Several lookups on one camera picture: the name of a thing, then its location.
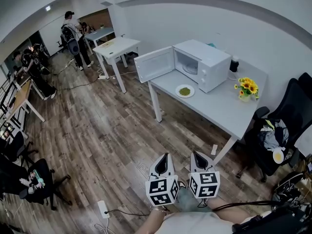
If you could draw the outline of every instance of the open microwave door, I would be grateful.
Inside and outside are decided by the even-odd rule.
[[[174,49],[167,47],[136,57],[136,70],[142,83],[175,69]]]

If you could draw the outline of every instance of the vase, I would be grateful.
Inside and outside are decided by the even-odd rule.
[[[248,102],[250,101],[250,95],[243,95],[243,96],[239,96],[240,100],[242,100],[243,102]]]

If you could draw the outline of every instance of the green food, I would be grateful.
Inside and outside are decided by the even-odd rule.
[[[179,90],[179,93],[183,96],[188,96],[191,93],[191,91],[189,88],[181,88]]]

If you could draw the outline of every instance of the white shirt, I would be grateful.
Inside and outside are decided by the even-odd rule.
[[[80,25],[79,21],[75,18],[66,19],[64,24],[67,24],[68,27],[71,28],[75,39],[78,41],[82,37],[82,33],[76,28],[77,25]]]
[[[232,234],[232,225],[215,213],[174,213],[165,218],[156,234]]]

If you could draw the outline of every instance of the black pants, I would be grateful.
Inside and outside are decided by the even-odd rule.
[[[48,97],[55,93],[55,87],[51,87],[47,82],[45,82],[41,77],[31,76],[36,86],[43,92],[45,97]]]
[[[88,56],[88,53],[87,53],[87,49],[86,49],[86,47],[85,47],[85,45],[84,45],[83,38],[84,38],[84,36],[82,36],[82,37],[79,39],[79,41],[78,41],[79,50],[80,50],[80,53],[82,54],[82,57],[83,57],[85,63],[86,63],[87,65],[89,65],[91,62],[90,62],[90,59],[89,59],[89,56]],[[76,60],[76,62],[77,62],[78,67],[83,67],[80,54],[75,55],[75,60]]]

